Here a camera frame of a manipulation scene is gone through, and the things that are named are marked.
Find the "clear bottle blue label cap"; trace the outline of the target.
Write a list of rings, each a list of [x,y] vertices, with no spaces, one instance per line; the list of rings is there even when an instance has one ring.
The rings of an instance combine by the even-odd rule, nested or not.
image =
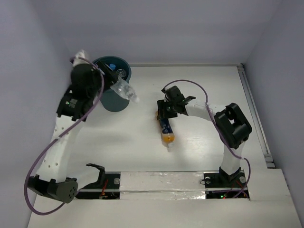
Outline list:
[[[115,64],[110,64],[109,67],[110,67],[112,70],[115,70],[116,65],[115,65]]]

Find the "small clear bottle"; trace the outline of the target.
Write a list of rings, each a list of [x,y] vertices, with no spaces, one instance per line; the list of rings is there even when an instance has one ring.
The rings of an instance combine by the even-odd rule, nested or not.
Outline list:
[[[116,73],[121,78],[126,78],[127,77],[127,72],[124,69],[118,69],[116,71]]]

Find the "orange juice bottle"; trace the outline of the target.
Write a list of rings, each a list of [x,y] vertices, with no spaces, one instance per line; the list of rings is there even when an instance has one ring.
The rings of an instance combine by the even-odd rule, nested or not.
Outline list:
[[[171,127],[170,121],[167,118],[158,119],[159,112],[156,111],[155,118],[159,125],[161,142],[168,152],[172,152],[175,140],[175,134]]]

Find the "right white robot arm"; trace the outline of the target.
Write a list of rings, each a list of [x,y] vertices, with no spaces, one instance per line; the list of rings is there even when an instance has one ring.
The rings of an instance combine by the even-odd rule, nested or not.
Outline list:
[[[236,103],[226,106],[211,104],[206,91],[205,101],[194,96],[185,97],[177,86],[163,88],[164,99],[157,101],[157,119],[175,118],[179,114],[211,121],[224,143],[224,153],[219,167],[219,182],[230,186],[240,173],[243,143],[252,133],[252,127]]]

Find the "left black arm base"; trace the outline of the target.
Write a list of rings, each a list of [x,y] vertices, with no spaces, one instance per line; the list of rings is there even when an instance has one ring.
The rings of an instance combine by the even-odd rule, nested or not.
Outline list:
[[[88,163],[86,166],[99,170],[95,182],[84,186],[78,191],[76,199],[80,200],[119,200],[120,199],[120,172],[106,172],[100,165]]]

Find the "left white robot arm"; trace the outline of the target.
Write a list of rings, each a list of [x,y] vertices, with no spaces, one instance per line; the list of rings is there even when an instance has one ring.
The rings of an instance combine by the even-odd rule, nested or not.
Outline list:
[[[80,130],[88,115],[96,107],[104,89],[117,82],[117,76],[108,64],[91,64],[81,59],[71,71],[71,84],[60,100],[56,127],[51,144],[39,169],[30,176],[27,188],[36,194],[70,203],[83,187],[99,188],[105,183],[105,169],[88,163],[79,175],[67,174],[68,160]]]

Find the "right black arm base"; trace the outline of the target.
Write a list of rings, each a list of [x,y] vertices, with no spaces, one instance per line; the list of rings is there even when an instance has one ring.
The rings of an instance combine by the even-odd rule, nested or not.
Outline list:
[[[221,169],[204,173],[200,184],[206,189],[207,199],[249,199],[246,177],[239,168],[232,176],[228,176]]]

